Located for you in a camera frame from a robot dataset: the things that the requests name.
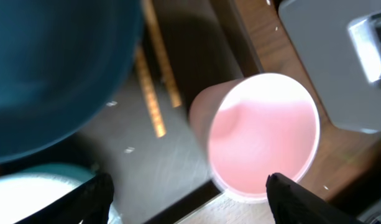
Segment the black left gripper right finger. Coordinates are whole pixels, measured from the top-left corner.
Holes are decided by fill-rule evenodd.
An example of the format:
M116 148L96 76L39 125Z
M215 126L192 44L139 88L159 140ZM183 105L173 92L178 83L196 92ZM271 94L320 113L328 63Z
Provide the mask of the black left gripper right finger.
M266 190L276 224L361 224L281 173L268 176Z

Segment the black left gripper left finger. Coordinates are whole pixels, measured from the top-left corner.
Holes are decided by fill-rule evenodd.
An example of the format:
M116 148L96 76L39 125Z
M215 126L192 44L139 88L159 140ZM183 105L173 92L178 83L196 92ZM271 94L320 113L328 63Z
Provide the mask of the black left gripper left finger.
M107 224L113 197L112 177L98 174L17 224Z

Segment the pink cup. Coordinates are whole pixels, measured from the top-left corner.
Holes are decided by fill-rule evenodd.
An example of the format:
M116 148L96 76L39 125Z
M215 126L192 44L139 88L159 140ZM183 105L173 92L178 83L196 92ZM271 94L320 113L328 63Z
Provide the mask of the pink cup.
M273 173L300 181L320 139L312 96L301 83L279 73L204 89L190 106L189 121L215 186L243 203L265 202L265 183Z

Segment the dark blue plate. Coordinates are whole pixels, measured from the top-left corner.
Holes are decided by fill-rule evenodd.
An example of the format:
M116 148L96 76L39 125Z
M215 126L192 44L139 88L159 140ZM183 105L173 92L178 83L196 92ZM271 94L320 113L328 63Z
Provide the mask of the dark blue plate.
M131 73L139 0L0 0L0 164L75 133Z

